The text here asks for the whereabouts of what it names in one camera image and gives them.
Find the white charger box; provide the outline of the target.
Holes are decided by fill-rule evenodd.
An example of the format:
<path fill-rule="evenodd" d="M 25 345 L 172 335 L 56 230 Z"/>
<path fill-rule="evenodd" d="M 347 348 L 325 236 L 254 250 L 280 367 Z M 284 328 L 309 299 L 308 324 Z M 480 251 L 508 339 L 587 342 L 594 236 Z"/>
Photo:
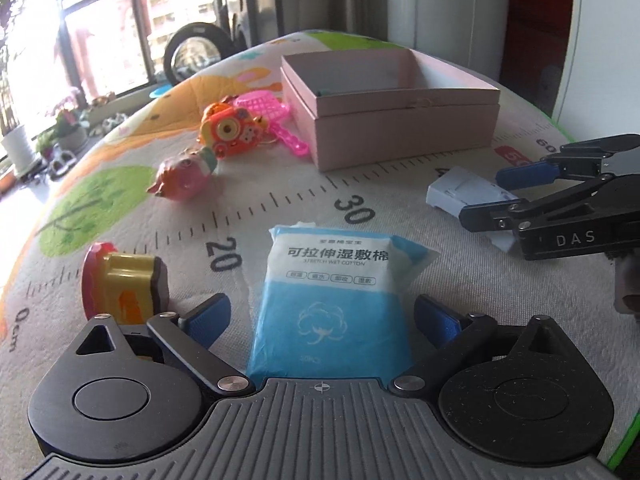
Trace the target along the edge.
<path fill-rule="evenodd" d="M 519 202 L 518 196 L 499 188 L 477 174 L 454 167 L 440 176 L 427 189 L 425 203 L 460 219 L 466 206 Z"/>

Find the pink yellow round toy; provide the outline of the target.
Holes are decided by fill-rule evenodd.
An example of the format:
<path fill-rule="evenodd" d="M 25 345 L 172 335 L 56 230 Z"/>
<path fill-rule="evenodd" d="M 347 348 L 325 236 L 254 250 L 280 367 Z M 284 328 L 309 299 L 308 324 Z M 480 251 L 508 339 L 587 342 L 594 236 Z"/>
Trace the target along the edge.
<path fill-rule="evenodd" d="M 168 310 L 167 266 L 160 257 L 119 252 L 111 243 L 94 243 L 81 271 L 86 318 L 109 314 L 119 324 L 138 325 Z"/>

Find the blue wet cotton pack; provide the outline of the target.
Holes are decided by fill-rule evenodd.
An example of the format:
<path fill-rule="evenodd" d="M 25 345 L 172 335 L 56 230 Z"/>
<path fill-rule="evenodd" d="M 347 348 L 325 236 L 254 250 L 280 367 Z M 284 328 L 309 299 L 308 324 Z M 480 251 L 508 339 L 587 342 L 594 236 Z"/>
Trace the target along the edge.
<path fill-rule="evenodd" d="M 405 237 L 275 226 L 247 374 L 374 378 L 387 384 L 412 354 L 404 298 L 438 253 Z"/>

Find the pink pig toy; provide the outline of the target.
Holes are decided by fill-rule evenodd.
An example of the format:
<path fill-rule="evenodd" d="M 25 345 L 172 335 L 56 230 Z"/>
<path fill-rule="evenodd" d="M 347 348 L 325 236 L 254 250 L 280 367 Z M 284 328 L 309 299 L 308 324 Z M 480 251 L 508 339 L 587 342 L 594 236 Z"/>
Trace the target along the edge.
<path fill-rule="evenodd" d="M 217 165 L 218 160 L 207 146 L 187 148 L 160 164 L 146 192 L 175 202 L 190 200 L 213 179 Z"/>

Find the orange toy camera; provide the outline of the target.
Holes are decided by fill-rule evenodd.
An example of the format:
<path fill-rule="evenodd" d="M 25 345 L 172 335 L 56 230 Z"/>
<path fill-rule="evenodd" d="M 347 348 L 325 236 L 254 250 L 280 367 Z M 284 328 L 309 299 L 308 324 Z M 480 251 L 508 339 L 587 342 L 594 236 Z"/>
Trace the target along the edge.
<path fill-rule="evenodd" d="M 216 159 L 244 154 L 262 143 L 268 120 L 247 108 L 217 102 L 204 110 L 198 143 L 210 148 Z"/>

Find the pink plastic racket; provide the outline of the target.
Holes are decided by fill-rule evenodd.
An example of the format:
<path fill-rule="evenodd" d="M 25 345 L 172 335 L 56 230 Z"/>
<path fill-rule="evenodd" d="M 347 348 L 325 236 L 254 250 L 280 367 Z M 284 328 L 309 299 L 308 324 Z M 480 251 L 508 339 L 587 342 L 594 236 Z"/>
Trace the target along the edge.
<path fill-rule="evenodd" d="M 234 99 L 234 105 L 246 108 L 254 117 L 261 117 L 267 124 L 267 133 L 285 145 L 293 155 L 300 158 L 309 155 L 308 145 L 285 128 L 290 109 L 271 91 L 254 90 L 240 94 Z"/>

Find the colourful play mat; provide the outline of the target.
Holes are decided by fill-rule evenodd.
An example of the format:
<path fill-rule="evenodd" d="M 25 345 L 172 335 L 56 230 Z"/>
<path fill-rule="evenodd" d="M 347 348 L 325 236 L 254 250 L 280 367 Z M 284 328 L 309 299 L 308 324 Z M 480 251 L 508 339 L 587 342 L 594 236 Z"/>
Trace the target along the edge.
<path fill-rule="evenodd" d="M 145 194 L 157 165 L 192 145 L 204 107 L 231 93 L 272 88 L 285 55 L 385 50 L 381 41 L 340 32 L 294 32 L 212 66 L 131 116 L 50 188 L 40 211 L 11 208 L 28 229 L 1 295 L 1 474 L 21 479 L 42 455 L 27 421 L 32 392 L 85 325 L 80 274 L 87 248 L 160 257 L 172 306 L 186 311 L 215 292 L 232 305 L 215 351 L 244 366 L 262 296 L 274 226 L 312 222 L 328 228 L 395 234 L 433 248 L 436 260 L 408 297 L 427 294 L 461 312 L 504 324 L 552 316 L 611 393 L 615 419 L 605 463 L 638 477 L 639 326 L 614 308 L 614 266 L 602 255 L 526 261 L 425 201 L 446 169 L 486 179 L 507 166 L 536 162 L 567 144 L 543 112 L 509 90 L 489 148 L 398 158 L 322 174 L 281 144 L 223 162 L 212 186 L 175 203 Z"/>

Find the pink cardboard box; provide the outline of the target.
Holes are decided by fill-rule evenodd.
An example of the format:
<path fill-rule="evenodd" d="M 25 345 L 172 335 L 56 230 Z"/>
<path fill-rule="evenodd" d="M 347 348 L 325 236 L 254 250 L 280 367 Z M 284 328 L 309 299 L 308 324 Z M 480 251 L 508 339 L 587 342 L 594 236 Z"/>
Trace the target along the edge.
<path fill-rule="evenodd" d="M 493 84 L 405 48 L 285 55 L 281 78 L 321 171 L 486 148 L 500 110 Z"/>

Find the small flower pot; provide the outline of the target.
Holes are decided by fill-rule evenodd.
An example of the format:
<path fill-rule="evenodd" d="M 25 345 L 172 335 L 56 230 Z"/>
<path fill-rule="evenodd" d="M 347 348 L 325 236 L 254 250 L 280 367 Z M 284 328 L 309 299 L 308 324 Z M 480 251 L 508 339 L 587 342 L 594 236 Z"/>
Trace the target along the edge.
<path fill-rule="evenodd" d="M 71 132 L 64 133 L 60 136 L 55 135 L 55 143 L 62 150 L 71 151 L 74 154 L 80 153 L 87 145 L 89 136 L 84 126 L 76 126 Z"/>

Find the blue plastic basin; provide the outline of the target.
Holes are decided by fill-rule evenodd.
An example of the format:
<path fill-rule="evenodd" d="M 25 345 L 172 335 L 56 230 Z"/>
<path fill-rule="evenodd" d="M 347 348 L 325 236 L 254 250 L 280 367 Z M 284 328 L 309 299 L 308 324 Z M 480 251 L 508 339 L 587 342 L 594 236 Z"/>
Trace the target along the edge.
<path fill-rule="evenodd" d="M 151 91 L 149 94 L 149 97 L 151 100 L 158 99 L 164 94 L 166 94 L 168 91 L 170 91 L 171 89 L 172 89 L 171 84 L 163 84 L 162 86 L 159 86 L 155 88 L 153 91 Z"/>

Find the white plant pot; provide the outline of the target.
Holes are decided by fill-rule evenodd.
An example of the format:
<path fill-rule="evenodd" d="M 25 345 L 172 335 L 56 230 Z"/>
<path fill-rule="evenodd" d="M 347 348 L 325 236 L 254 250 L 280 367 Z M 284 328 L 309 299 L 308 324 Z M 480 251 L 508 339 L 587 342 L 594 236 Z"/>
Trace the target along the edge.
<path fill-rule="evenodd" d="M 1 144 L 14 166 L 13 172 L 17 179 L 25 177 L 41 162 L 41 157 L 35 150 L 24 125 L 19 125 L 7 133 L 2 138 Z"/>

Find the round washing machine door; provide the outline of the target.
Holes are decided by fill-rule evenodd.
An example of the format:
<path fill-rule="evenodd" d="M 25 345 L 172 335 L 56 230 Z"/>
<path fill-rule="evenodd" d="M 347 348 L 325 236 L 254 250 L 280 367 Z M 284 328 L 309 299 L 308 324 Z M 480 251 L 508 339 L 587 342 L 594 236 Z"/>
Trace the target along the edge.
<path fill-rule="evenodd" d="M 169 39 L 163 58 L 166 79 L 176 86 L 236 53 L 229 35 L 213 23 L 194 22 Z"/>

